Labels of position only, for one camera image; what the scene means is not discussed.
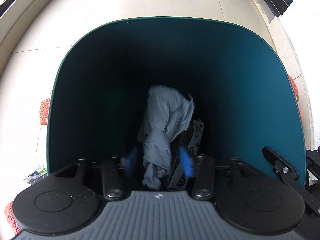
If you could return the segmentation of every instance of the small logo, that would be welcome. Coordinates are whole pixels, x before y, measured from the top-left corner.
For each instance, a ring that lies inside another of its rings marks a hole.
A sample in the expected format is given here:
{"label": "small logo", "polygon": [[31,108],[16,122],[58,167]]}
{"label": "small logo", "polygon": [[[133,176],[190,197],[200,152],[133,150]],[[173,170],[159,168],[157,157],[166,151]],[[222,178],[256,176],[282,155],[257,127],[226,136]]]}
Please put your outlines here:
{"label": "small logo", "polygon": [[162,195],[161,193],[158,193],[158,194],[155,194],[155,197],[156,197],[157,199],[160,199],[160,198],[163,198],[163,195]]}
{"label": "small logo", "polygon": [[203,132],[203,128],[202,128],[202,123],[199,122],[199,126],[200,126],[200,131]]}

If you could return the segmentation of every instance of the gray ribbed plate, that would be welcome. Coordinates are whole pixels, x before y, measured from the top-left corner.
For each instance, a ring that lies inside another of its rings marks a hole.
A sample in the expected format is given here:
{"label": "gray ribbed plate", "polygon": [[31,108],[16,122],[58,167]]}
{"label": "gray ribbed plate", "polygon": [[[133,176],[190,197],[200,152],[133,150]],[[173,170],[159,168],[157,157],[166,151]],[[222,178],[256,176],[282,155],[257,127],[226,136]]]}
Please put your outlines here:
{"label": "gray ribbed plate", "polygon": [[38,236],[22,231],[15,240],[301,240],[294,231],[257,236],[225,222],[211,203],[190,198],[186,191],[141,192],[108,203],[83,229],[63,236]]}

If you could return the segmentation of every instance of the crumpled cloth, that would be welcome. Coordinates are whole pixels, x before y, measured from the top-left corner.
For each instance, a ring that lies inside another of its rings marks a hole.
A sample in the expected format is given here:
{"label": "crumpled cloth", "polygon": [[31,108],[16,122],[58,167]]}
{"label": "crumpled cloth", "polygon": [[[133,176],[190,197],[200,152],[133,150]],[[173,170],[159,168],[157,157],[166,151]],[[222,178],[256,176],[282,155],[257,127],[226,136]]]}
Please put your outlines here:
{"label": "crumpled cloth", "polygon": [[171,170],[170,142],[185,131],[192,119],[194,103],[176,89],[152,86],[148,91],[148,107],[138,141],[143,141],[143,165],[147,169],[142,183],[159,190],[161,181]]}

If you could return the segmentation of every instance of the black mechanical clamp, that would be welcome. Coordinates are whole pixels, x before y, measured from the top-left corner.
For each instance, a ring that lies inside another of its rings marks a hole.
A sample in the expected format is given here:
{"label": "black mechanical clamp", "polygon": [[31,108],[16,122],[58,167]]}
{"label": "black mechanical clamp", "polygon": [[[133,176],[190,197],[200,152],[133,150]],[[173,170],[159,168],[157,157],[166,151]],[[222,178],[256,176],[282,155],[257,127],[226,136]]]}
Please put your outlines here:
{"label": "black mechanical clamp", "polygon": [[[302,196],[307,208],[309,208],[313,214],[320,216],[320,201],[305,188],[301,187],[296,181],[299,174],[295,166],[269,146],[262,149],[262,154],[265,159],[273,165],[273,171],[278,175],[280,181],[298,192]],[[317,152],[307,151],[307,160],[309,166],[313,167],[310,171],[320,171],[320,156]]]}
{"label": "black mechanical clamp", "polygon": [[183,148],[192,170],[192,176],[189,177],[196,178],[191,196],[197,200],[210,200],[213,197],[215,159],[203,154],[193,155],[186,147]]}
{"label": "black mechanical clamp", "polygon": [[125,197],[115,158],[102,162],[101,168],[103,197],[108,201],[118,201]]}

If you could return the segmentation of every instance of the black plastic bracket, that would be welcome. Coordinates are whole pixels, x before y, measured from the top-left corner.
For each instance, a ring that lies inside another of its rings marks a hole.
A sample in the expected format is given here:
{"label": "black plastic bracket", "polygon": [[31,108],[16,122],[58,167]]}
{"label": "black plastic bracket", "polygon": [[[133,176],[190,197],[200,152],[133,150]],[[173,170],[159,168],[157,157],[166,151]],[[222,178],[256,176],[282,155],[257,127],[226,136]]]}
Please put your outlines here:
{"label": "black plastic bracket", "polygon": [[87,166],[87,161],[80,159],[20,192],[12,204],[19,227],[54,236],[90,223],[101,202],[84,184]]}
{"label": "black plastic bracket", "polygon": [[315,151],[306,150],[307,169],[320,179],[320,147]]}
{"label": "black plastic bracket", "polygon": [[197,156],[198,171],[195,171],[196,182],[192,189],[192,197],[197,200],[209,200],[213,197],[215,159],[207,155]]}
{"label": "black plastic bracket", "polygon": [[264,147],[262,149],[262,154],[264,158],[273,165],[273,172],[278,176],[281,174],[282,169],[286,167],[289,169],[289,171],[291,172],[291,176],[295,180],[299,177],[299,173],[297,173],[295,166],[271,147]]}
{"label": "black plastic bracket", "polygon": [[101,175],[103,197],[109,201],[122,200],[125,197],[125,191],[113,158],[102,162]]}
{"label": "black plastic bracket", "polygon": [[296,172],[295,166],[269,146],[262,149],[262,154],[273,165],[273,171],[279,176],[280,181],[298,192],[311,212],[316,216],[320,216],[320,202],[298,184],[296,180],[299,174]]}

